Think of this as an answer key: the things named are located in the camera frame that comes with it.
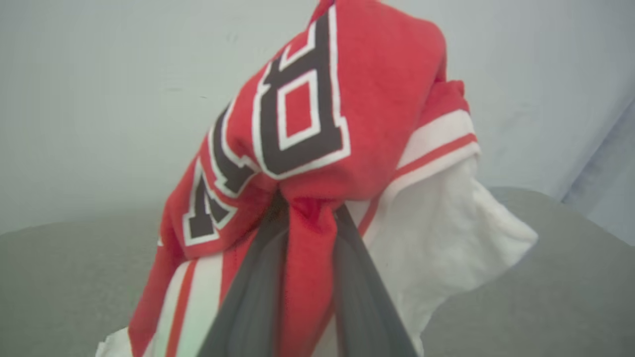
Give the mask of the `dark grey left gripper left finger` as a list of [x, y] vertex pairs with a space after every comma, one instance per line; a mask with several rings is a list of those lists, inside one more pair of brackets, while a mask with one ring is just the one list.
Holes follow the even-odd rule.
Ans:
[[277, 192], [200, 346], [200, 357], [277, 355], [288, 232], [288, 203]]

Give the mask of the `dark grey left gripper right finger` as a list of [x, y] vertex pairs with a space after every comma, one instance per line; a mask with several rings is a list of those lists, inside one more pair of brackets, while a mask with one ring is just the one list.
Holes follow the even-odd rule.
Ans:
[[336, 210], [335, 318], [341, 357], [418, 354], [345, 205]]

